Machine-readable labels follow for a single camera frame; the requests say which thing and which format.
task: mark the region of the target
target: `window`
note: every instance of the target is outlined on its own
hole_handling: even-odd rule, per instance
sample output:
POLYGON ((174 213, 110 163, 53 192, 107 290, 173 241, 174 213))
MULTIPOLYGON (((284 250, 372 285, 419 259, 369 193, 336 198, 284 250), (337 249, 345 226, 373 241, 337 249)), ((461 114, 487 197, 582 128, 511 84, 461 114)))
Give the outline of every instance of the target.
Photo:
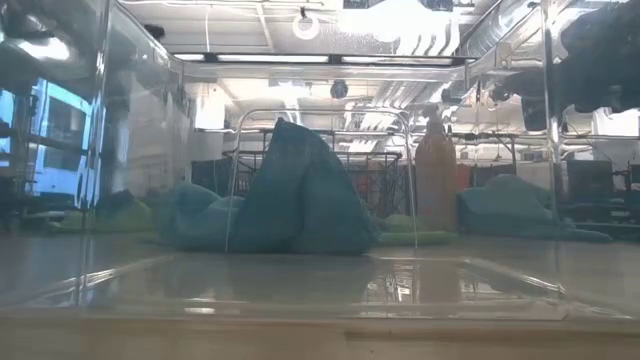
POLYGON ((53 97, 49 98, 49 118, 45 136, 60 141, 65 145, 77 147, 78 151, 47 148, 44 155, 44 166, 63 170, 76 171, 80 165, 80 149, 84 139, 86 114, 53 97))

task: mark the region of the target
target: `plastic bottle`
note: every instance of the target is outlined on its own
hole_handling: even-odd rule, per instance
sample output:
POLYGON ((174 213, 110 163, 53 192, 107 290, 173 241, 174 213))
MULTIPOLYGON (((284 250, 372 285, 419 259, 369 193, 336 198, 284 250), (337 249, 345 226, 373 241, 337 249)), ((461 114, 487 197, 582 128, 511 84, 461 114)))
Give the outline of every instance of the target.
POLYGON ((429 118, 427 133, 416 149, 415 163, 417 215, 423 217, 432 230, 455 231, 456 151, 437 115, 429 118))

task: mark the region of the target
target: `ductwork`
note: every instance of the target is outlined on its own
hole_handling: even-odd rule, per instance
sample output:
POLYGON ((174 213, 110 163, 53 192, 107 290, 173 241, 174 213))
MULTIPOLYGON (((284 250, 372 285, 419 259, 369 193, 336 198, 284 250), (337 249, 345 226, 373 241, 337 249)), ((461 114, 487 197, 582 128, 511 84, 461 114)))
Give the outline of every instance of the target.
POLYGON ((462 40, 460 56, 482 57, 489 52, 534 7, 529 0, 497 0, 462 40))

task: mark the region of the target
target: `green cloth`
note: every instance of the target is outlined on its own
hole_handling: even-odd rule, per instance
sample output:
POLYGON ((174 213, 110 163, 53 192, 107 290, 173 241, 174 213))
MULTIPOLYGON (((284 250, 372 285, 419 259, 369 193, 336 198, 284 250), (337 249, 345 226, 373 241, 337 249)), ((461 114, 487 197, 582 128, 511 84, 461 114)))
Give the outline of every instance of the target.
MULTIPOLYGON (((79 232, 82 231, 82 213, 80 211, 68 212, 61 222, 49 223, 50 229, 55 232, 79 232)), ((91 210, 86 217, 86 230, 105 232, 138 232, 153 229, 151 209, 140 200, 133 199, 127 205, 114 213, 101 214, 91 210)))
POLYGON ((390 215, 374 221, 382 231, 376 246, 418 246, 448 244, 458 238, 455 233, 430 231, 427 222, 416 217, 414 234, 413 218, 407 215, 390 215))

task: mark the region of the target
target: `teal fabric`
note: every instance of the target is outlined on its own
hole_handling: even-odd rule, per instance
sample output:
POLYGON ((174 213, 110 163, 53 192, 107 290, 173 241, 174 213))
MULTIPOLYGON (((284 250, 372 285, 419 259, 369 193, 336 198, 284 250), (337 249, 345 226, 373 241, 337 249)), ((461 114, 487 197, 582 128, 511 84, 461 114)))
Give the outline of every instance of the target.
POLYGON ((610 242, 610 236, 557 224, 547 209, 548 190, 515 175, 499 175, 485 187, 458 194, 458 222, 467 232, 514 238, 610 242))
POLYGON ((356 255, 377 236, 335 153, 309 129, 279 120, 238 211, 231 250, 356 255))
POLYGON ((223 251, 231 221, 243 199, 221 198, 198 185, 181 183, 153 209, 162 240, 183 250, 223 251))

